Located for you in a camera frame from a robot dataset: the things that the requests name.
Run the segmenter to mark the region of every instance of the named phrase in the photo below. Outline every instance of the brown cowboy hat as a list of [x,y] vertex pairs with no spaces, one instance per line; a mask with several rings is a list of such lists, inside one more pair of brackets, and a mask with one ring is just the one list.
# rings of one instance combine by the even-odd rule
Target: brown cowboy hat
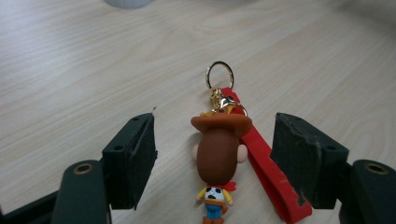
[[251,119],[240,114],[216,113],[211,117],[194,117],[191,124],[201,133],[209,129],[227,129],[230,130],[237,138],[244,136],[250,130]]

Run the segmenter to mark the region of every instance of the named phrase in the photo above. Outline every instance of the woody figure keychain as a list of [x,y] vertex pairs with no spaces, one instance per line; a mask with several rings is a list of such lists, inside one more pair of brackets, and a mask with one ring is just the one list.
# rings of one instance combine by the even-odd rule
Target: woody figure keychain
[[[246,110],[230,97],[221,94],[220,89],[212,89],[209,81],[211,68],[216,64],[224,65],[230,73],[230,88],[233,86],[233,72],[226,63],[216,62],[208,68],[206,84],[211,91],[212,111],[202,113],[191,119],[191,124],[203,134],[199,145],[192,150],[196,159],[198,174],[206,182],[206,188],[196,196],[197,201],[204,200],[207,210],[204,224],[221,224],[228,205],[233,205],[229,191],[235,190],[235,182],[230,182],[236,170],[236,164],[248,158],[245,145],[239,144],[239,138],[251,128],[252,122]],[[230,114],[231,108],[238,106],[245,115]]]
[[[210,71],[223,65],[230,75],[229,87],[214,89],[210,85]],[[212,110],[191,119],[191,124],[203,134],[199,145],[192,150],[198,174],[206,188],[196,196],[204,200],[207,210],[204,224],[221,224],[220,214],[227,212],[226,201],[233,205],[229,191],[235,190],[230,182],[236,164],[247,157],[276,212],[288,224],[296,223],[312,214],[311,205],[300,197],[284,173],[271,160],[272,149],[253,126],[248,112],[233,92],[233,71],[224,62],[215,62],[206,71],[206,86],[210,89]]]

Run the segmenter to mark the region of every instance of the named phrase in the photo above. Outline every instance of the table surface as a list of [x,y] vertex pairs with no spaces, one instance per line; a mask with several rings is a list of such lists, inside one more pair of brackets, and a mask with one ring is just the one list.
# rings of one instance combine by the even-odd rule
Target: table surface
[[[206,68],[224,61],[272,145],[276,112],[347,147],[348,162],[396,167],[395,1],[169,0],[120,9],[102,0],[0,2],[0,204],[8,213],[59,188],[130,118],[155,115],[158,160],[136,211],[114,223],[200,223],[205,186],[190,119],[210,109]],[[227,86],[221,67],[214,86]],[[283,223],[250,163],[233,180],[233,223]],[[300,223],[339,223],[315,210]]]

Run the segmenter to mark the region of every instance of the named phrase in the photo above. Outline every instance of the red strap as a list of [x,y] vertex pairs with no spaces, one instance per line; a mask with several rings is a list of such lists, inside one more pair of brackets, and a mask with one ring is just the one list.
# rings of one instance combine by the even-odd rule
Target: red strap
[[[238,96],[230,88],[221,89],[221,92],[224,96],[231,96],[237,103],[240,103]],[[244,114],[243,110],[237,107],[232,113]],[[310,216],[311,205],[308,201],[303,204],[298,203],[298,195],[276,163],[271,160],[272,149],[256,128],[253,126],[241,140],[247,146],[250,163],[279,216],[288,224]]]

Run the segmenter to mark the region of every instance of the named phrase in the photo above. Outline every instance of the white object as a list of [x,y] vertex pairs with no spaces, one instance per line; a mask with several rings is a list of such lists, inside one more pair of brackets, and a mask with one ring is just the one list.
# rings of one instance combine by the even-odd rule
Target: white object
[[105,0],[113,7],[138,8],[147,5],[151,0]]

